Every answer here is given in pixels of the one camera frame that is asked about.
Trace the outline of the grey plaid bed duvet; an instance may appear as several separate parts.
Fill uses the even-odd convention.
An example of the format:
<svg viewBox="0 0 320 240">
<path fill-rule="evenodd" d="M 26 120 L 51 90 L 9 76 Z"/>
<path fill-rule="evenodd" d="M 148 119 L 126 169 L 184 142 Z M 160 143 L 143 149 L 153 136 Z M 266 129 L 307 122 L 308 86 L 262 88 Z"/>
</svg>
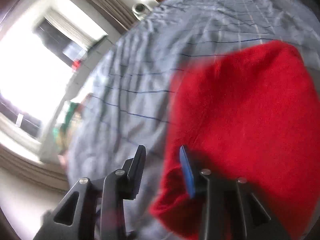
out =
<svg viewBox="0 0 320 240">
<path fill-rule="evenodd" d="M 71 185 L 104 178 L 147 150 L 137 198 L 124 204 L 138 239 L 176 239 L 148 206 L 163 164 L 169 83 L 182 63 L 282 40 L 296 46 L 319 85 L 319 14 L 303 0 L 165 0 L 105 54 L 83 90 L 89 98 L 67 153 Z"/>
</svg>

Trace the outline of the green garment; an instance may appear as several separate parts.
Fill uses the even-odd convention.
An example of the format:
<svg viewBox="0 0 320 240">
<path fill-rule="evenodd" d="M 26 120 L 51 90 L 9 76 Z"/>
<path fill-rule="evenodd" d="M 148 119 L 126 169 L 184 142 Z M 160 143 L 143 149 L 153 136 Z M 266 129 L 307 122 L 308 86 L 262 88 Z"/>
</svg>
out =
<svg viewBox="0 0 320 240">
<path fill-rule="evenodd" d="M 73 115 L 78 110 L 80 103 L 72 102 L 72 101 L 65 101 L 63 104 L 62 110 L 58 115 L 56 125 L 53 128 L 53 136 L 54 138 L 58 137 L 58 134 L 62 132 L 65 134 L 71 123 Z"/>
</svg>

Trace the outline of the red knit sweater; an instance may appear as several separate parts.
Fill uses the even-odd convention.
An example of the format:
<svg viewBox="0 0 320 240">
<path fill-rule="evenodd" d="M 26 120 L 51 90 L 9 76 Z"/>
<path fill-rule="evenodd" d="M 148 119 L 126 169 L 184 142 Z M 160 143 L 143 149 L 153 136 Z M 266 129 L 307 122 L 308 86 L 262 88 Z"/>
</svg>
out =
<svg viewBox="0 0 320 240">
<path fill-rule="evenodd" d="M 170 84 L 164 170 L 150 213 L 197 239 L 201 200 L 190 199 L 179 149 L 200 168 L 244 177 L 299 239 L 319 200 L 319 97 L 298 50 L 272 41 L 195 60 Z"/>
</svg>

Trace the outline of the red item on cabinet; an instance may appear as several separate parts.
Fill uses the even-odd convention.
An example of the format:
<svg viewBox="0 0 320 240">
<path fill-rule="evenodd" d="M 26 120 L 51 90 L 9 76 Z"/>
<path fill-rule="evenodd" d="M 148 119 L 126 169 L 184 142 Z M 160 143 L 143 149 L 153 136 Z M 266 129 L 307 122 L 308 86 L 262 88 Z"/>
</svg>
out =
<svg viewBox="0 0 320 240">
<path fill-rule="evenodd" d="M 75 60 L 75 61 L 72 63 L 72 69 L 73 69 L 74 71 L 77 71 L 80 66 L 81 66 L 81 60 Z"/>
</svg>

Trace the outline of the white round fan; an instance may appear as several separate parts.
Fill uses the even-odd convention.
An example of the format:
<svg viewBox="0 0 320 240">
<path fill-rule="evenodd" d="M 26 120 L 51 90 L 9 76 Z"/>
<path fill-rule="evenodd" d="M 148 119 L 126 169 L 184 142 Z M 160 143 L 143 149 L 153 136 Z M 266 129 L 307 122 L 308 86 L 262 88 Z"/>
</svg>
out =
<svg viewBox="0 0 320 240">
<path fill-rule="evenodd" d="M 136 3 L 132 6 L 132 12 L 137 20 L 141 21 L 151 12 L 151 10 L 147 5 L 143 3 Z"/>
</svg>

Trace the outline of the white window-side cabinet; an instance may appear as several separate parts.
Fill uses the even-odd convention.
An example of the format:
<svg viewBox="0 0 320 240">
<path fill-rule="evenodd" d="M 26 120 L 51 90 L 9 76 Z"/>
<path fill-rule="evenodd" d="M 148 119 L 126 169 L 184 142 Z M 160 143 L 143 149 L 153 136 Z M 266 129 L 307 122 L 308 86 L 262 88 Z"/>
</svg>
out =
<svg viewBox="0 0 320 240">
<path fill-rule="evenodd" d="M 55 146 L 53 133 L 53 130 L 57 125 L 58 117 L 62 114 L 65 102 L 74 99 L 79 94 L 80 89 L 83 87 L 92 70 L 97 66 L 112 45 L 113 43 L 110 41 L 109 37 L 104 35 L 89 48 L 82 58 L 79 59 L 79 64 L 77 68 L 73 70 L 73 75 L 63 91 L 62 99 L 41 138 L 41 147 L 38 152 L 41 162 L 55 164 L 59 162 L 56 156 L 58 150 Z"/>
</svg>

